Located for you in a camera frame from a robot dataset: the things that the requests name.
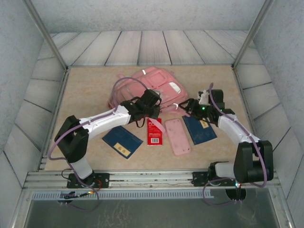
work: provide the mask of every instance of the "red card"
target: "red card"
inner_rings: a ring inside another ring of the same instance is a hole
[[[162,132],[158,129],[151,120],[148,119],[148,146],[162,145]]]

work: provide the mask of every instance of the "pink phone case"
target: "pink phone case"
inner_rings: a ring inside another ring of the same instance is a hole
[[[165,122],[171,149],[176,156],[191,152],[191,147],[180,119]]]

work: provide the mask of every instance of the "purple cable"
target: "purple cable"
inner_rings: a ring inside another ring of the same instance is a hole
[[[216,179],[216,180],[211,180],[209,181],[207,184],[205,184],[204,188],[203,188],[203,199],[205,200],[205,202],[210,205],[210,206],[214,206],[214,207],[221,207],[221,206],[227,206],[227,205],[230,205],[230,204],[234,204],[236,203],[236,201],[229,201],[229,202],[226,202],[226,203],[220,203],[220,204],[215,204],[215,203],[211,203],[209,200],[207,200],[207,198],[205,198],[205,189],[206,187],[213,183],[213,182],[216,182],[216,181],[225,181],[225,180],[235,180],[234,178],[228,178],[228,177],[223,177],[223,178],[220,178],[220,179]]]
[[[116,99],[116,94],[114,93],[114,89],[115,89],[117,83],[120,82],[120,81],[122,81],[122,80],[126,80],[126,79],[132,79],[132,80],[134,80],[134,81],[137,81],[137,82],[139,82],[143,87],[145,87],[145,89],[148,89],[147,86],[146,86],[143,82],[141,82],[140,80],[138,80],[138,79],[136,79],[136,78],[133,78],[133,77],[123,77],[123,78],[118,79],[118,80],[114,83],[114,85],[113,85],[113,88],[112,88],[112,91],[111,91],[111,96],[113,96],[115,99]],[[84,125],[90,124],[90,122],[93,122],[93,121],[96,121],[96,120],[99,120],[99,119],[102,119],[102,118],[111,116],[114,112],[116,112],[117,108],[118,108],[118,106],[116,106],[116,107],[114,108],[113,112],[111,112],[111,113],[108,113],[108,114],[105,114],[105,115],[101,115],[101,116],[95,117],[94,119],[92,119],[92,120],[90,120],[90,121],[86,121],[86,122],[84,122],[84,123],[82,123],[82,124],[80,124],[80,125],[77,125],[77,126],[71,128],[71,129],[69,129],[68,131],[64,132],[64,133],[62,134],[62,136],[60,136],[60,137],[56,140],[56,142],[55,142],[54,145],[51,147],[51,149],[47,152],[47,155],[48,155],[47,157],[48,157],[48,159],[50,159],[51,161],[65,160],[65,161],[67,162],[67,164],[70,166],[70,168],[71,168],[71,170],[73,171],[73,173],[75,174],[75,177],[76,177],[78,183],[80,183],[80,184],[83,185],[83,186],[86,186],[87,188],[90,188],[90,189],[97,195],[97,204],[96,204],[92,209],[82,209],[82,208],[79,208],[79,207],[77,207],[77,206],[67,204],[69,207],[75,208],[75,209],[80,210],[80,211],[92,211],[92,210],[94,210],[95,208],[97,208],[97,206],[99,205],[99,195],[98,195],[98,192],[96,191],[96,189],[94,189],[93,187],[91,187],[91,186],[89,186],[89,185],[87,185],[87,184],[85,184],[85,183],[83,183],[83,182],[81,181],[81,179],[80,179],[80,177],[78,176],[78,174],[76,173],[75,169],[74,169],[73,166],[67,161],[67,159],[66,159],[65,157],[52,158],[52,157],[51,157],[52,152],[53,152],[53,150],[55,149],[55,147],[58,145],[58,143],[59,143],[64,137],[66,137],[68,134],[70,134],[71,132],[77,130],[77,129],[80,128],[80,127],[83,127]]]
[[[213,99],[213,96],[212,96],[212,93],[211,93],[212,88],[213,88],[213,82],[212,82],[212,83],[210,84],[210,86],[209,86],[209,94],[210,94],[210,99],[211,99],[211,101],[212,101],[213,106],[214,106],[222,115],[224,115],[225,117],[227,117],[227,118],[230,119],[231,121],[235,122],[235,123],[239,126],[239,128],[240,128],[240,129],[249,137],[249,139],[252,141],[253,146],[254,146],[254,148],[255,148],[257,154],[258,154],[258,157],[259,157],[260,162],[261,162],[261,165],[262,165],[262,170],[263,170],[263,175],[264,175],[264,182],[263,182],[262,185],[259,185],[259,184],[256,184],[256,183],[251,183],[251,184],[254,185],[254,186],[260,187],[260,188],[265,187],[266,184],[267,184],[266,167],[265,167],[265,163],[264,163],[264,161],[263,161],[261,152],[260,152],[260,150],[259,150],[259,148],[258,148],[258,146],[257,146],[257,144],[256,144],[256,142],[255,142],[255,140],[252,138],[251,133],[248,132],[248,131],[246,130],[246,128],[244,128],[244,127],[242,126],[242,124],[241,124],[239,121],[234,120],[232,117],[230,117],[229,115],[223,113],[223,112],[220,110],[220,108],[219,108],[219,107],[216,105],[216,103],[214,102],[214,99]]]

